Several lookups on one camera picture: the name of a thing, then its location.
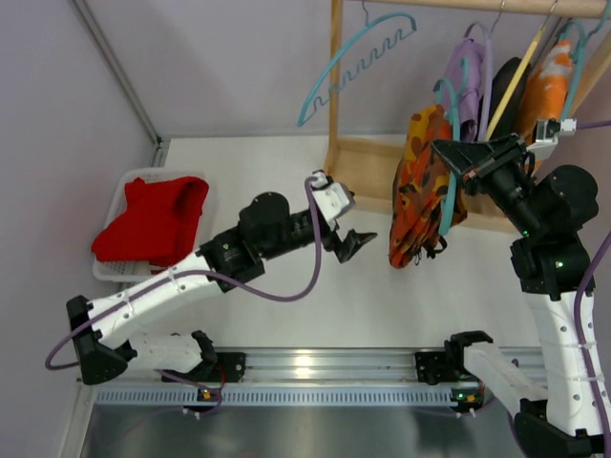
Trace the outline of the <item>teal hanger with trousers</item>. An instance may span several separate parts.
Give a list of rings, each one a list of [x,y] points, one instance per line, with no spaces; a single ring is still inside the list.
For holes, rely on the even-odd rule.
[[[453,224],[454,208],[458,195],[458,151],[456,149],[457,140],[460,139],[460,119],[458,102],[459,96],[453,87],[452,82],[443,77],[439,79],[433,88],[435,92],[435,100],[437,103],[441,103],[442,95],[448,94],[450,105],[446,112],[446,117],[452,129],[452,139],[445,141],[441,145],[439,152],[443,162],[450,171],[450,179],[448,184],[447,194],[442,201],[441,218],[438,226],[438,233],[440,236],[447,236]]]

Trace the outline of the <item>orange camouflage trousers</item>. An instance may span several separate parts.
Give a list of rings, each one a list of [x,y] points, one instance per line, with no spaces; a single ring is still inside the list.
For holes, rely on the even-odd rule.
[[[396,269],[418,263],[423,256],[433,259],[448,247],[439,227],[450,172],[433,151],[432,142],[451,138],[452,128],[441,105],[432,104],[411,116],[391,192],[388,259]]]

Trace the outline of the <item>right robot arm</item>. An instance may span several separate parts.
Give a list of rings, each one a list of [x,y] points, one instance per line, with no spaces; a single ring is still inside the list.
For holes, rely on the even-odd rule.
[[[594,177],[562,165],[542,180],[526,171],[531,154],[517,135],[490,142],[437,139],[435,153],[468,194],[483,194],[519,232],[511,262],[535,319],[546,373],[537,385],[481,331],[445,342],[453,371],[477,378],[508,412],[528,457],[610,453],[610,394],[593,326],[594,273],[579,231],[599,211]]]

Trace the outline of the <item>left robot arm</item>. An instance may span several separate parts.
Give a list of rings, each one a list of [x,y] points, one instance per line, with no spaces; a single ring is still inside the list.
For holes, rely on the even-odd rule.
[[[130,369],[152,369],[175,381],[201,382],[218,356],[207,335],[154,337],[144,328],[184,306],[241,289],[272,302],[296,302],[314,288],[322,255],[340,263],[351,260],[376,233],[349,230],[339,237],[337,220],[354,205],[350,191],[313,191],[308,207],[293,213],[287,199],[263,193],[239,213],[236,226],[219,233],[161,273],[114,296],[70,299],[67,313],[81,379],[86,385],[107,383]],[[262,276],[264,262],[313,245],[314,271],[305,289],[291,296],[251,286]]]

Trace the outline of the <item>purple hanger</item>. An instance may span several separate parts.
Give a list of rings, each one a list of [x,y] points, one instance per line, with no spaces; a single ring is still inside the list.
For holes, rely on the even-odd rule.
[[[480,21],[473,21],[463,35],[468,46],[469,71],[464,100],[467,102],[468,117],[462,124],[464,139],[482,141],[489,125],[493,92],[492,34],[505,9],[505,1],[499,3],[498,14],[491,27]]]

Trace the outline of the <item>wooden hanger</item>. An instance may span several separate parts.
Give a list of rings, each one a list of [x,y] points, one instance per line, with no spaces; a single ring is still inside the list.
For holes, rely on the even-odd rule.
[[[520,79],[522,78],[522,76],[524,75],[526,68],[528,66],[528,64],[531,62],[531,59],[535,53],[535,51],[537,50],[537,47],[544,35],[544,33],[546,32],[547,29],[547,25],[548,22],[552,16],[553,11],[555,10],[556,6],[558,4],[558,0],[554,1],[551,5],[550,5],[550,9],[544,19],[544,21],[541,23],[538,31],[536,32],[536,34],[534,35],[532,41],[530,42],[528,48],[526,49],[526,52],[524,53],[524,55],[522,56],[522,58],[520,59],[520,62],[511,78],[511,80],[509,81],[509,84],[507,85],[507,88],[505,90],[505,92],[503,93],[503,96],[501,97],[499,104],[493,114],[492,120],[489,122],[488,125],[488,129],[486,132],[486,136],[485,139],[486,140],[490,140],[494,134],[495,128],[497,127],[501,117],[503,116],[503,114],[505,113],[505,110],[507,109],[507,106],[509,105],[509,102],[512,99],[513,94],[515,93],[516,87],[520,81]]]

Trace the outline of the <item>far right teal hanger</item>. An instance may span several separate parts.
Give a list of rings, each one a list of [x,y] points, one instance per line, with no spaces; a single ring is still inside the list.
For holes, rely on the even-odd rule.
[[[561,120],[567,119],[577,112],[579,106],[610,68],[610,31],[604,36],[591,57],[588,58],[586,56],[591,39],[609,21],[610,15],[607,14],[592,30],[587,31],[581,20],[572,18],[558,31],[558,42],[567,41],[573,31],[577,34],[577,42],[571,46],[568,53],[572,69],[568,80],[567,93],[560,112]]]

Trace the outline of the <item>wooden clothes rack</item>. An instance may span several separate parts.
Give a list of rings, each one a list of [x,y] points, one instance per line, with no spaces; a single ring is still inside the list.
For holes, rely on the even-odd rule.
[[[551,12],[559,17],[582,19],[610,18],[603,15],[604,1],[559,1],[552,9],[548,1],[508,1],[501,7],[501,1],[366,1],[370,3],[401,6],[418,6],[450,10],[507,11],[509,13],[537,14]],[[330,1],[330,53],[339,57],[342,38],[344,1]],[[610,66],[610,32],[586,65],[582,82],[579,83],[575,102],[570,105],[573,114],[583,100],[590,94],[602,75]],[[341,82],[340,63],[333,62],[329,71],[322,73],[323,82],[329,75],[331,84]],[[365,139],[356,136],[339,135],[339,94],[330,97],[328,116],[328,147],[324,170],[343,181],[356,192],[356,202],[360,210],[389,214],[391,211],[390,181],[402,155],[403,147],[383,140]],[[515,229],[494,210],[489,198],[466,198],[469,217],[463,226],[497,231],[506,234]]]

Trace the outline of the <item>purple garment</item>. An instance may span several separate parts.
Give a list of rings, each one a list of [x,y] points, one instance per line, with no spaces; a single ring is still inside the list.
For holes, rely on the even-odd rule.
[[[474,141],[477,135],[484,58],[484,46],[472,38],[465,38],[454,48],[444,73],[444,78],[453,87],[457,101],[453,104],[450,94],[444,91],[439,103],[447,114],[452,105],[458,110],[462,141]]]

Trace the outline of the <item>orange white garment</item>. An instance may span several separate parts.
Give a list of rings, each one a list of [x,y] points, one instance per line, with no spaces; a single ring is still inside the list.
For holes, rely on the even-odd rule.
[[[571,42],[560,41],[529,75],[520,100],[513,132],[527,145],[539,120],[561,121],[560,112],[567,93],[572,65],[568,53]]]

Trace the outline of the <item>red garment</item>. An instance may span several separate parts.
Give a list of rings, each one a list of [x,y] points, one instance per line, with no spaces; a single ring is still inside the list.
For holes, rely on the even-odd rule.
[[[96,236],[97,260],[148,261],[167,267],[193,249],[209,184],[187,176],[145,182],[136,178],[124,186],[126,210]]]

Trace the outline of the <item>white plastic basket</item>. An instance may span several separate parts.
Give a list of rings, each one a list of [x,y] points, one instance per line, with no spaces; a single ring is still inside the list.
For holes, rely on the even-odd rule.
[[[119,181],[92,243],[100,281],[144,281],[182,260],[202,238],[210,185],[200,172],[143,168]]]

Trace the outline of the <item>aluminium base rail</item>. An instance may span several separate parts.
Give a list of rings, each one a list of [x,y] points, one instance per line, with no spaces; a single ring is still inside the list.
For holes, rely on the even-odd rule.
[[[76,412],[96,406],[150,407],[201,418],[229,407],[411,407],[449,416],[476,414],[494,401],[548,394],[541,352],[503,348],[495,368],[475,375],[452,368],[432,349],[224,349],[220,366],[203,382],[165,376],[123,377],[76,386]]]

